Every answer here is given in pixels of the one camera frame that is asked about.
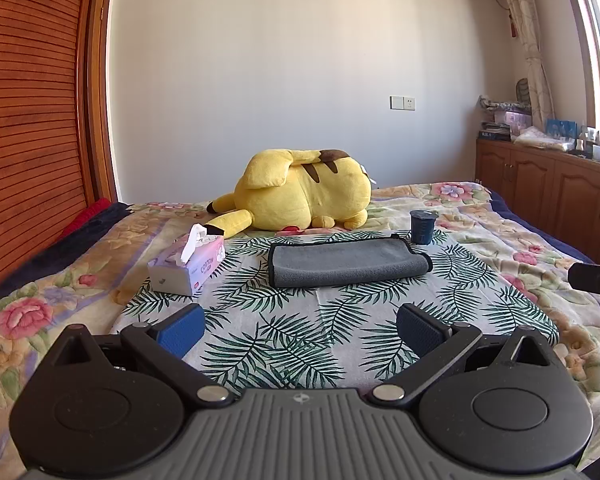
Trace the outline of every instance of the yellow plush toy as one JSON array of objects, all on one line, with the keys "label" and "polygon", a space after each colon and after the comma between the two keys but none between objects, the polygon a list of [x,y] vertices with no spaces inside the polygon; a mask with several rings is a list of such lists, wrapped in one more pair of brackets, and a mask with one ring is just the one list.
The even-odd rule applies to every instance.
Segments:
[{"label": "yellow plush toy", "polygon": [[366,222],[371,183],[363,168],[340,150],[265,150],[256,154],[233,193],[209,204],[226,213],[206,224],[209,234],[230,238],[249,226],[356,229]]}]

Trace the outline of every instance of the pink tissue box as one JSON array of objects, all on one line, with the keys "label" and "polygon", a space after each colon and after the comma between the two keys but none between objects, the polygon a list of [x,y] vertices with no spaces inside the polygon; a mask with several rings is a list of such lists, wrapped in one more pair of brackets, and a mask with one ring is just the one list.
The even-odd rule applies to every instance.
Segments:
[{"label": "pink tissue box", "polygon": [[187,264],[179,267],[176,259],[189,240],[189,235],[178,238],[170,247],[163,250],[157,258],[148,263],[151,288],[158,292],[193,296],[224,260],[224,238],[207,235],[201,245],[190,257]]},{"label": "pink tissue box", "polygon": [[520,130],[524,130],[533,124],[530,115],[516,112],[494,112],[493,120],[495,123],[511,126],[511,133],[514,135],[519,135]]}]

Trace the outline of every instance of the cup lid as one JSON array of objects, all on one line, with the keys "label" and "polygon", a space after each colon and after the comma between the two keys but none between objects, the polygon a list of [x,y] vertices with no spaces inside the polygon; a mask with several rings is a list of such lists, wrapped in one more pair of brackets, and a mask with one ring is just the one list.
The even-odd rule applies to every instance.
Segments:
[{"label": "cup lid", "polygon": [[438,218],[438,213],[425,209],[414,209],[410,214],[412,218],[417,218],[418,220],[435,220]]}]

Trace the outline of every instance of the light switch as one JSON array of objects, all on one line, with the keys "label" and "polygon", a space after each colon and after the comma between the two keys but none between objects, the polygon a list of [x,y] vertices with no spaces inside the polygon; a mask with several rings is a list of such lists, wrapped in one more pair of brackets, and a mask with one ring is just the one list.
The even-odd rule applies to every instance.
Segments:
[{"label": "light switch", "polygon": [[404,97],[392,95],[389,99],[391,110],[404,110]]}]

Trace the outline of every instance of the stack of books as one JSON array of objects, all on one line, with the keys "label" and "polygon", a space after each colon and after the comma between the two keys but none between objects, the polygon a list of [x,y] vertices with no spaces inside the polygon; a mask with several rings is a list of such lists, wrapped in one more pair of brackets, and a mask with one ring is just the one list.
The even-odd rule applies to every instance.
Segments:
[{"label": "stack of books", "polygon": [[511,141],[511,126],[503,123],[490,123],[484,121],[478,132],[479,139]]}]

